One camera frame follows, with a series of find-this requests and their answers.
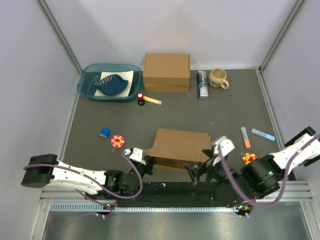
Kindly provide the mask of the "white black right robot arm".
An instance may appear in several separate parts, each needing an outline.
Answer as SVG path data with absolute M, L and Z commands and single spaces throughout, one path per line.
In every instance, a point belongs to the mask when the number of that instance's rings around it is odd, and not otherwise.
M 320 137 L 312 127 L 307 127 L 284 145 L 284 149 L 257 157 L 253 153 L 243 156 L 245 165 L 236 172 L 227 164 L 227 157 L 235 148 L 233 142 L 222 136 L 202 152 L 207 161 L 195 165 L 185 164 L 191 182 L 197 185 L 206 175 L 206 182 L 217 181 L 213 197 L 224 206 L 262 199 L 277 190 L 284 191 L 279 181 L 286 179 L 291 171 L 309 166 L 320 159 Z

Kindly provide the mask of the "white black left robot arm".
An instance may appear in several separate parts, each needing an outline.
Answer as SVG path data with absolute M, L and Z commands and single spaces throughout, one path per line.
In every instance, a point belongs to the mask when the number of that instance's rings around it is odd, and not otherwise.
M 133 154 L 122 154 L 131 165 L 131 170 L 88 170 L 66 164 L 55 154 L 44 154 L 30 158 L 21 181 L 23 187 L 40 189 L 45 186 L 71 188 L 85 192 L 88 196 L 110 196 L 119 199 L 136 198 L 143 189 L 144 175 L 153 174 L 154 157 L 135 158 Z

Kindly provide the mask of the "brown cardboard box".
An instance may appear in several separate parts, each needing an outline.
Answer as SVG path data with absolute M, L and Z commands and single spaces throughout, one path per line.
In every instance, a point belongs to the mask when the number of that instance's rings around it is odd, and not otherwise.
M 154 157 L 154 164 L 170 170 L 182 170 L 184 165 L 204 163 L 203 150 L 211 147 L 209 133 L 159 128 L 153 146 L 145 154 Z

